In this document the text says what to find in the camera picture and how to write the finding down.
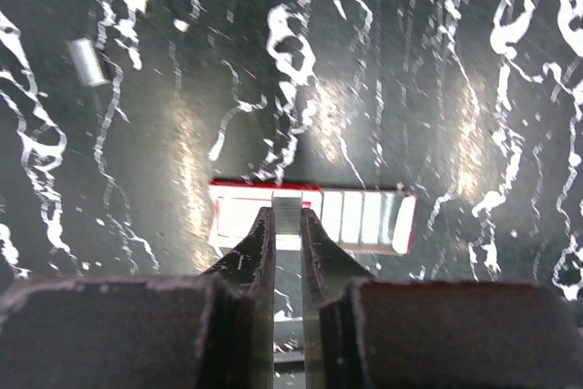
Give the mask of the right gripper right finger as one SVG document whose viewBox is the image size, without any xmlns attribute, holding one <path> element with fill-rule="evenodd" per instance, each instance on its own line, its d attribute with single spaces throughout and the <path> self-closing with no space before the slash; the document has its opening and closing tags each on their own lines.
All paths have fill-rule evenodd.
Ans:
<svg viewBox="0 0 583 389">
<path fill-rule="evenodd" d="M 310 388 L 579 388 L 571 308 L 533 283 L 375 278 L 301 215 Z"/>
</svg>

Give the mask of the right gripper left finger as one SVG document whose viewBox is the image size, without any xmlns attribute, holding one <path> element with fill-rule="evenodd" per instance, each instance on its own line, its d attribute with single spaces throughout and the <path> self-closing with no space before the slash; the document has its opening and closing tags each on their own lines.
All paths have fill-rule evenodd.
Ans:
<svg viewBox="0 0 583 389">
<path fill-rule="evenodd" d="M 4 388 L 270 388 L 275 216 L 202 274 L 27 280 L 1 298 Z"/>
</svg>

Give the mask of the red white staple box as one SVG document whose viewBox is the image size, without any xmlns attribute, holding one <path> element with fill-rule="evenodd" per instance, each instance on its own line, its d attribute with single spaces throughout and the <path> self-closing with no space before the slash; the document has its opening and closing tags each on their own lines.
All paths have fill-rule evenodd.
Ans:
<svg viewBox="0 0 583 389">
<path fill-rule="evenodd" d="M 244 183 L 213 180 L 209 244 L 232 249 L 251 229 L 273 196 L 301 196 L 327 236 L 341 248 L 363 253 L 404 255 L 409 251 L 417 197 L 402 189 L 340 189 L 306 184 Z"/>
</svg>

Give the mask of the silver staple strip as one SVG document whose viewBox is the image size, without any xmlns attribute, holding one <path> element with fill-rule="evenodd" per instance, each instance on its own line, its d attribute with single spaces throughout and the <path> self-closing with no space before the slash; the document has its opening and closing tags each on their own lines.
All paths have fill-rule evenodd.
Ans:
<svg viewBox="0 0 583 389">
<path fill-rule="evenodd" d="M 301 247 L 302 197 L 273 196 L 271 207 L 275 215 L 276 249 L 298 251 Z"/>
</svg>

